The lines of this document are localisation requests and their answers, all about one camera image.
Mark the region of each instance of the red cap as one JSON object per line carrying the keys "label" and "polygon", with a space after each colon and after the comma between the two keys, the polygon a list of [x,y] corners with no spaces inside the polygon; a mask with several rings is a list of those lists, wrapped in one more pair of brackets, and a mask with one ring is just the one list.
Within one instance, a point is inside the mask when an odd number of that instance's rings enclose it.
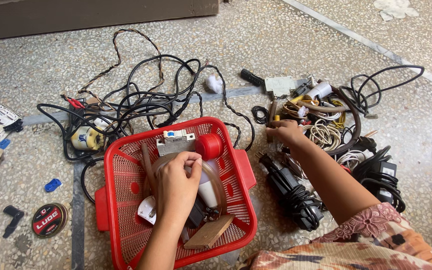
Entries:
{"label": "red cap", "polygon": [[223,140],[218,134],[208,133],[196,139],[196,153],[200,154],[205,162],[220,157],[223,150]]}

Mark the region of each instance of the floral dress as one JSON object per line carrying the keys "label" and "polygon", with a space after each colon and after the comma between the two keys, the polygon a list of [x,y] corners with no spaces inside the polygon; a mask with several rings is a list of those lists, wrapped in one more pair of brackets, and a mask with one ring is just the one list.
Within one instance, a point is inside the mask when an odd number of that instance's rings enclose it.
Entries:
{"label": "floral dress", "polygon": [[389,203],[373,205],[309,244],[259,251],[239,270],[432,270],[432,248]]}

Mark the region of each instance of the red plastic basket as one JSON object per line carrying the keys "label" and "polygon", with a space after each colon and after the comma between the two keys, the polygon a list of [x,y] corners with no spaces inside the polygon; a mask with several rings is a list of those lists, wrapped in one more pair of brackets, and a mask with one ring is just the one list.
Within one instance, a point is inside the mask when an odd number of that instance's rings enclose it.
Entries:
{"label": "red plastic basket", "polygon": [[[141,143],[147,143],[153,163],[158,158],[156,139],[164,130],[186,129],[196,137],[218,134],[224,144],[223,155],[217,159],[220,177],[226,193],[227,212],[235,214],[229,228],[210,249],[184,249],[181,240],[176,251],[175,268],[205,260],[242,248],[256,234],[256,215],[248,190],[256,185],[248,156],[235,150],[224,123],[214,117],[202,117],[164,128],[121,138],[114,142],[104,157],[106,185],[94,194],[96,219],[100,231],[109,231],[111,253],[116,269],[134,269],[151,235],[152,225],[137,215],[145,172],[141,167]],[[189,230],[189,236],[197,232]]]}

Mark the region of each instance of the blue plastic piece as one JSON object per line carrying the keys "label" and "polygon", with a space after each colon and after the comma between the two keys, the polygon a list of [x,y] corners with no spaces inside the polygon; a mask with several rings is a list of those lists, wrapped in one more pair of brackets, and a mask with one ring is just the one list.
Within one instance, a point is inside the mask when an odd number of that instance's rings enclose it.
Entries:
{"label": "blue plastic piece", "polygon": [[46,192],[52,192],[55,191],[57,187],[61,186],[61,181],[59,179],[53,178],[53,180],[51,180],[51,182],[47,183],[44,186],[44,189],[46,190]]}
{"label": "blue plastic piece", "polygon": [[11,143],[11,140],[9,139],[4,139],[0,142],[0,148],[1,149],[6,149],[6,147],[8,147],[9,143]]}

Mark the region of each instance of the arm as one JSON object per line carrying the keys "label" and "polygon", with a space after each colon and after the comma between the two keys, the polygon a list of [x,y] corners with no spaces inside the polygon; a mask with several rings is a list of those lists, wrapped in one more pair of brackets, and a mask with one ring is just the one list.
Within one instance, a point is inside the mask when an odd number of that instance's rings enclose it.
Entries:
{"label": "arm", "polygon": [[[159,170],[155,193],[156,222],[138,270],[174,268],[176,248],[184,223],[195,204],[201,178],[201,155],[181,152]],[[184,169],[191,167],[191,174]]]}
{"label": "arm", "polygon": [[278,137],[289,147],[291,156],[299,162],[338,224],[380,203],[331,156],[303,135],[296,121],[273,121],[273,126],[277,128],[266,128],[267,134]]}

